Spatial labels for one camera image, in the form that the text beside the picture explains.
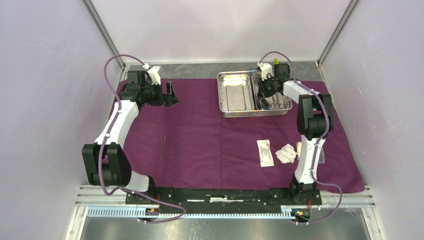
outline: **gray floor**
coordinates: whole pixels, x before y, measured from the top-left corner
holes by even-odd
[[[158,66],[161,68],[159,74],[162,79],[216,79],[220,72],[246,71],[258,67],[255,62],[162,64]],[[301,81],[323,80],[314,61],[297,61],[294,62],[294,66],[297,79]],[[141,66],[130,67],[130,70],[140,69]]]
[[[331,210],[312,210],[312,220]],[[295,226],[276,219],[180,219],[143,224],[135,218],[89,217],[82,240],[370,240],[360,209],[340,209],[326,221]]]

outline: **purple mat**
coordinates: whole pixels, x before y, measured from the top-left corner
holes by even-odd
[[[323,82],[303,83],[327,92]],[[283,116],[225,118],[218,105],[216,79],[172,79],[172,84],[179,103],[144,106],[128,132],[124,151],[134,171],[152,176],[158,187],[267,190],[289,186],[298,161],[282,164],[275,152],[301,140],[296,104]],[[334,130],[323,146],[325,164],[318,165],[317,177],[340,185],[344,193],[361,192],[364,181],[333,111]],[[266,139],[274,166],[261,167],[256,141]],[[337,192],[333,187],[319,189]]]

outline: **cable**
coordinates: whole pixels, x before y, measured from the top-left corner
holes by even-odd
[[[338,191],[340,192],[340,198],[338,199],[338,203],[337,203],[337,205],[335,206],[335,208],[333,209],[333,211],[329,214],[329,215],[327,215],[327,216],[325,216],[325,217],[323,217],[323,218],[321,218],[321,219],[318,219],[318,220],[315,220],[315,221],[311,221],[311,222],[309,222],[308,224],[314,224],[314,223],[319,223],[319,222],[321,222],[321,221],[324,221],[324,220],[326,220],[326,219],[328,219],[329,217],[331,217],[333,214],[335,214],[336,213],[336,211],[339,209],[339,207],[340,207],[340,204],[342,204],[342,199],[343,199],[343,191],[342,191],[342,188],[339,186],[339,185],[337,185],[337,184],[334,184],[334,183],[324,183],[324,182],[320,182],[320,181],[318,181],[317,179],[316,179],[316,177],[314,176],[314,169],[315,169],[315,159],[317,158],[317,152],[318,152],[318,144],[320,143],[320,141],[327,135],[327,133],[329,132],[329,130],[330,130],[330,121],[329,121],[329,115],[327,114],[327,110],[326,110],[326,108],[325,108],[325,106],[324,106],[324,103],[323,103],[323,101],[321,100],[321,98],[320,98],[320,96],[318,96],[318,94],[313,90],[313,89],[310,89],[309,87],[307,87],[307,86],[305,86],[305,85],[303,85],[302,83],[300,83],[300,82],[298,82],[298,80],[297,80],[297,78],[296,78],[296,68],[295,68],[295,66],[294,66],[294,64],[293,64],[293,62],[286,56],[286,55],[284,55],[284,54],[282,54],[281,52],[279,52],[279,51],[270,51],[270,52],[268,52],[267,54],[265,54],[260,60],[259,60],[259,63],[262,63],[262,61],[268,56],[268,55],[270,55],[270,54],[279,54],[279,55],[281,55],[281,56],[283,56],[285,59],[287,59],[287,61],[288,61],[288,65],[290,66],[290,68],[293,70],[293,81],[294,81],[294,83],[296,83],[299,87],[301,87],[301,88],[303,88],[303,89],[305,89],[306,91],[308,91],[309,93],[311,93],[312,95],[314,95],[315,97],[316,97],[316,99],[318,100],[318,102],[319,102],[319,105],[321,106],[321,109],[322,109],[322,113],[324,114],[324,118],[325,118],[325,131],[324,131],[324,133],[321,135],[321,136],[319,136],[319,138],[316,140],[316,142],[315,142],[315,148],[313,149],[313,159],[312,159],[312,166],[311,166],[311,168],[310,168],[310,175],[312,176],[312,179],[317,183],[317,184],[319,184],[319,185],[322,185],[322,186],[329,186],[329,187],[335,187],[335,188],[337,188],[338,189]]]
[[[147,71],[145,71],[144,74],[146,74],[146,76],[147,76],[146,83],[147,84],[151,84],[152,83],[152,78],[150,77],[150,74]]]
[[[105,149],[105,145],[106,145],[106,142],[107,142],[107,140],[109,138],[109,135],[111,133],[112,127],[114,126],[115,122],[117,121],[117,118],[118,118],[118,116],[120,114],[120,110],[122,108],[121,99],[120,99],[117,91],[114,89],[114,87],[112,86],[111,82],[109,81],[108,74],[107,74],[107,68],[108,68],[109,63],[113,59],[118,58],[118,57],[132,58],[132,59],[136,60],[137,62],[141,63],[142,65],[145,65],[145,63],[143,61],[141,61],[140,59],[136,58],[135,56],[128,55],[128,54],[119,54],[119,55],[112,56],[104,64],[104,68],[103,68],[104,79],[106,80],[106,83],[107,83],[107,86],[109,87],[109,89],[115,95],[116,101],[118,102],[118,111],[116,112],[115,116],[112,119],[112,122],[110,122],[110,125],[107,128],[107,130],[106,130],[106,134],[104,135],[103,142],[101,143],[100,152],[99,152],[99,155],[98,155],[98,176],[99,176],[99,179],[100,179],[101,189],[103,190],[104,194],[106,194],[107,196],[110,196],[110,195],[114,194],[114,192],[116,192],[116,190],[121,189],[122,191],[124,191],[126,193],[135,193],[135,194],[138,194],[138,195],[140,195],[140,196],[142,196],[142,197],[144,197],[146,199],[149,199],[150,201],[153,201],[155,203],[163,204],[163,205],[166,205],[166,206],[170,206],[170,207],[173,207],[173,208],[177,208],[177,209],[181,209],[182,210],[182,213],[180,215],[177,215],[177,216],[174,216],[174,217],[171,217],[171,218],[167,218],[167,219],[164,219],[164,220],[159,220],[159,221],[149,221],[149,222],[145,221],[144,222],[145,224],[160,224],[160,223],[166,223],[166,222],[169,222],[169,221],[176,220],[176,219],[182,217],[184,214],[186,214],[187,211],[186,211],[186,209],[184,207],[178,206],[178,205],[175,205],[175,204],[172,204],[172,203],[160,201],[160,200],[154,199],[154,198],[152,198],[150,196],[147,196],[146,194],[144,194],[142,192],[134,191],[134,190],[131,190],[131,189],[128,189],[128,188],[124,188],[124,187],[118,187],[117,186],[111,192],[108,192],[108,190],[106,189],[105,181],[103,179],[103,172],[102,172],[102,156],[103,156],[103,150]]]
[[[311,207],[312,207],[312,202],[311,202],[311,198],[309,197],[309,198],[307,199],[307,208],[306,208],[306,212],[307,212],[309,209],[311,209]]]
[[[306,217],[301,216],[301,215],[299,215],[299,217],[300,217],[300,218],[303,218],[303,219],[304,219],[304,220],[306,220],[306,221],[309,221],[309,218],[306,218]]]
[[[173,207],[173,208],[177,208],[177,209],[181,209],[182,210],[182,213],[180,215],[173,216],[173,217],[170,217],[170,218],[167,218],[167,219],[164,219],[164,220],[159,220],[159,221],[145,221],[144,222],[145,224],[161,224],[161,223],[170,222],[170,221],[177,220],[177,219],[181,218],[187,212],[187,210],[184,207],[182,207],[182,206],[178,206],[178,205],[175,205],[175,204],[172,204],[172,203],[168,203],[168,202],[164,202],[164,201],[161,201],[161,200],[154,199],[153,197],[150,197],[150,196],[148,196],[148,195],[146,195],[146,194],[144,194],[142,192],[134,191],[134,190],[131,190],[131,189],[128,189],[128,188],[125,188],[125,187],[121,187],[120,189],[122,191],[128,193],[128,194],[135,193],[135,194],[138,194],[138,195],[140,195],[142,197],[145,197],[146,199],[148,199],[150,201],[153,201],[155,203],[163,204],[163,205],[166,205],[166,206],[170,206],[170,207]]]

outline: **stainless steel tray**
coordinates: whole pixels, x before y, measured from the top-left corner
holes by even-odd
[[[261,98],[258,96],[259,85],[258,81],[261,80],[261,74],[254,73],[251,77],[253,85],[254,102],[257,110],[274,111],[274,115],[284,115],[288,110],[293,108],[292,100],[277,92],[273,96]]]
[[[258,80],[260,78],[261,76],[256,70],[226,71],[218,74],[219,109],[224,117],[284,115],[292,108],[290,98],[280,94],[279,98],[275,99],[274,109],[260,109],[258,107],[260,104],[255,102],[258,99]]]
[[[243,117],[241,113],[255,109],[251,76],[249,71],[218,74],[219,109],[224,117]]]

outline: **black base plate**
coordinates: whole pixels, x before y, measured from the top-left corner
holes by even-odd
[[[237,190],[156,187],[154,192],[156,194],[155,197],[160,196],[161,201],[184,207],[187,214],[281,213],[281,205],[307,206],[308,198],[311,199],[312,205],[322,204],[319,190],[316,191],[315,196],[298,195],[295,199],[290,198],[289,188]],[[236,201],[216,202],[216,198]],[[153,202],[138,195],[127,195],[125,203],[137,205],[152,204]],[[181,210],[162,204],[160,205],[160,212],[163,214],[176,214],[180,213]]]

